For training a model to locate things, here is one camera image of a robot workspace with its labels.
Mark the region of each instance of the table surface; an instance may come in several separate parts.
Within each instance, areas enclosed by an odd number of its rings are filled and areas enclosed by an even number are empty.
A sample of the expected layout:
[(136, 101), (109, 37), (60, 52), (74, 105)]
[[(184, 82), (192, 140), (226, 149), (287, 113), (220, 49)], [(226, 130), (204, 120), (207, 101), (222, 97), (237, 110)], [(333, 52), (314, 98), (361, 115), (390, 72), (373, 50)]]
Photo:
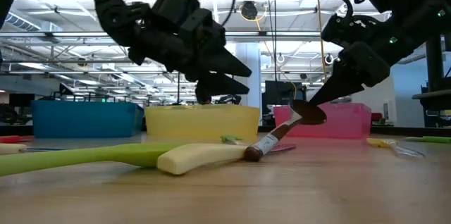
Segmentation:
[[(141, 141), (40, 140), (36, 147)], [(451, 145), (408, 143), (423, 160), (359, 140), (284, 139), (259, 163), (176, 177), (92, 163), (0, 178), (0, 223), (450, 223)]]

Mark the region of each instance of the wooden table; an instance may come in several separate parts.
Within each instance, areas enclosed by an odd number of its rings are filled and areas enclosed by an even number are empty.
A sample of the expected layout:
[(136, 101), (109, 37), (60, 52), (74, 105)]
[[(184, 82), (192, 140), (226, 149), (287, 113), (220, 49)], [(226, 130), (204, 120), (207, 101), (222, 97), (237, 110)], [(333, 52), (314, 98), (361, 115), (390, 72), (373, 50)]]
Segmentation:
[(94, 163), (0, 178), (0, 223), (451, 223), (451, 146), (396, 157), (356, 140), (299, 139), (260, 163), (174, 177)]

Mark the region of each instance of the pink bin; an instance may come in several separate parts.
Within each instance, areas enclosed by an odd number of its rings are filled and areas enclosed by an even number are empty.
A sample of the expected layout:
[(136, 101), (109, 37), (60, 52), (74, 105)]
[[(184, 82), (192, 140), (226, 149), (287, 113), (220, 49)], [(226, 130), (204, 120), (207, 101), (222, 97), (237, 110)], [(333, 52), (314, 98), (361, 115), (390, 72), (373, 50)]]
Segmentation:
[[(365, 139), (371, 129), (371, 109), (364, 104), (321, 104), (327, 121), (322, 125), (297, 125), (288, 137)], [(274, 107), (276, 125), (290, 118), (288, 106)]]

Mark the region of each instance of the blue bin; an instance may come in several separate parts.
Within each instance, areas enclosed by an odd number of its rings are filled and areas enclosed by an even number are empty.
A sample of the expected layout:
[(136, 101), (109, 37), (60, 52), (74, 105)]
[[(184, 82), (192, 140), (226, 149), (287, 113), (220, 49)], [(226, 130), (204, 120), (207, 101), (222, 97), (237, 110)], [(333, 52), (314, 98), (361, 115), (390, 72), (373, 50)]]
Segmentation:
[(36, 138), (131, 137), (141, 131), (144, 110), (131, 103), (34, 101)]

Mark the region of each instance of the plastic bin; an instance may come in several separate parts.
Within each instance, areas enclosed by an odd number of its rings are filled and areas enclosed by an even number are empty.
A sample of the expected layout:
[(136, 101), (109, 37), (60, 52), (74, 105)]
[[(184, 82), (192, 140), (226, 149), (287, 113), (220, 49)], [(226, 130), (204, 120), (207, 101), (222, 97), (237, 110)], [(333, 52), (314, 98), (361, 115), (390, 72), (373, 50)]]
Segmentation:
[(141, 131), (143, 108), (131, 103), (32, 102), (36, 138), (131, 137)]
[[(321, 104), (327, 115), (322, 125), (297, 125), (288, 137), (314, 137), (329, 139), (366, 139), (371, 129), (371, 109), (364, 104)], [(290, 118), (287, 106), (275, 107), (276, 125)]]
[(221, 135), (257, 141), (260, 109), (233, 104), (146, 107), (147, 134), (152, 137), (220, 142)]

